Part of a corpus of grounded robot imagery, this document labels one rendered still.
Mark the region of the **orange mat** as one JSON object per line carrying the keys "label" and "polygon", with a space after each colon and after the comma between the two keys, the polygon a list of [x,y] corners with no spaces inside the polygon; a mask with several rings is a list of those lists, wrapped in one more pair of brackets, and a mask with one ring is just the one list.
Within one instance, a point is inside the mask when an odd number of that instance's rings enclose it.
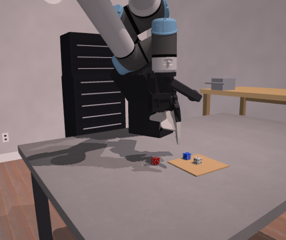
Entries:
{"label": "orange mat", "polygon": [[[197,156],[202,158],[202,164],[193,163],[193,158]],[[196,177],[229,167],[229,165],[200,154],[191,155],[189,160],[179,158],[170,160],[168,163]]]}

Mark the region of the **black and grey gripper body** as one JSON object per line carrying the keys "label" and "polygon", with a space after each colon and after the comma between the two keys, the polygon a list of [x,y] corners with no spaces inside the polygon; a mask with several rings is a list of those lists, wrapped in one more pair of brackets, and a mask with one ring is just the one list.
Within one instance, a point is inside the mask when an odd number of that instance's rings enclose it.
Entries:
{"label": "black and grey gripper body", "polygon": [[[175,77],[176,72],[147,73],[146,108],[152,112],[162,113],[172,111],[172,102],[177,98],[176,91],[168,84],[170,77]],[[163,80],[163,81],[162,81]]]}

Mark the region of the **white die with black pips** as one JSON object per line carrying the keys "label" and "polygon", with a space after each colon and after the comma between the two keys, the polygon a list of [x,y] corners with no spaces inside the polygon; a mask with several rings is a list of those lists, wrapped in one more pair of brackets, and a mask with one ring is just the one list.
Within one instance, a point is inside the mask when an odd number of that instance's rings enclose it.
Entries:
{"label": "white die with black pips", "polygon": [[194,157],[194,159],[193,159],[193,163],[194,164],[197,164],[197,165],[199,165],[199,164],[202,164],[202,158],[201,157]]}

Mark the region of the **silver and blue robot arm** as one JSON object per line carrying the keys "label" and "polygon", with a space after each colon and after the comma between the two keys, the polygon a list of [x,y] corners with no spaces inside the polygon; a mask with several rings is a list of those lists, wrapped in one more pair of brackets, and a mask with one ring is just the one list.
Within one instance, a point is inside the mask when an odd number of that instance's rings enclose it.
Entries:
{"label": "silver and blue robot arm", "polygon": [[[129,0],[112,5],[110,0],[77,0],[114,56],[112,62],[121,75],[134,72],[152,61],[154,73],[177,70],[177,23],[169,18],[167,0]],[[139,34],[151,28],[151,36]],[[200,102],[202,95],[174,78],[169,87]]]}

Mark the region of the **blue die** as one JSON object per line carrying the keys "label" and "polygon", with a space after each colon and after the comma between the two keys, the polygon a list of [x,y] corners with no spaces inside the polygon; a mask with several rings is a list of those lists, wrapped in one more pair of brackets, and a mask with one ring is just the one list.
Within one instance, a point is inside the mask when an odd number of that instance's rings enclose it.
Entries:
{"label": "blue die", "polygon": [[190,160],[191,159],[191,154],[188,153],[188,152],[183,153],[183,159]]}

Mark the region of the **red die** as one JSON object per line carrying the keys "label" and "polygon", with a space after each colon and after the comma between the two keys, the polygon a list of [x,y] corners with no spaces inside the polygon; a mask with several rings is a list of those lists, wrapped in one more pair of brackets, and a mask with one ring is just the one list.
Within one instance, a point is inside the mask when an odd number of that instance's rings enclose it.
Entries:
{"label": "red die", "polygon": [[159,157],[153,157],[152,158],[152,164],[153,165],[158,165],[159,164]]}

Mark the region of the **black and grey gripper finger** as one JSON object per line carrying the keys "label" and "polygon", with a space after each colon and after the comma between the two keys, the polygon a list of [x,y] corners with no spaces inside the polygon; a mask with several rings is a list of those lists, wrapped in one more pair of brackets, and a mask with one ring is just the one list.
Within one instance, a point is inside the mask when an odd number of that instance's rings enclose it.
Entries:
{"label": "black and grey gripper finger", "polygon": [[[151,115],[149,119],[151,121],[157,121],[157,122],[161,123],[162,121],[166,120],[166,115],[165,114],[166,114],[167,111],[165,111],[165,112],[157,112],[156,114]],[[162,131],[162,129],[163,128],[160,125],[160,131]]]}
{"label": "black and grey gripper finger", "polygon": [[175,131],[177,144],[180,144],[181,139],[181,113],[178,99],[174,98],[172,102],[172,111],[166,112],[166,120],[160,123],[165,130]]}

